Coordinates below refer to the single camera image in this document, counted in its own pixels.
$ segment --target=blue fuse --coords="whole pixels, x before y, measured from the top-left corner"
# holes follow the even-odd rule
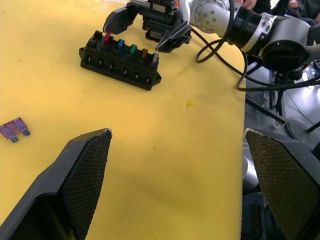
[[[119,39],[117,49],[119,49],[119,50],[122,49],[122,47],[123,47],[124,44],[125,44],[125,41],[122,40],[122,39]]]

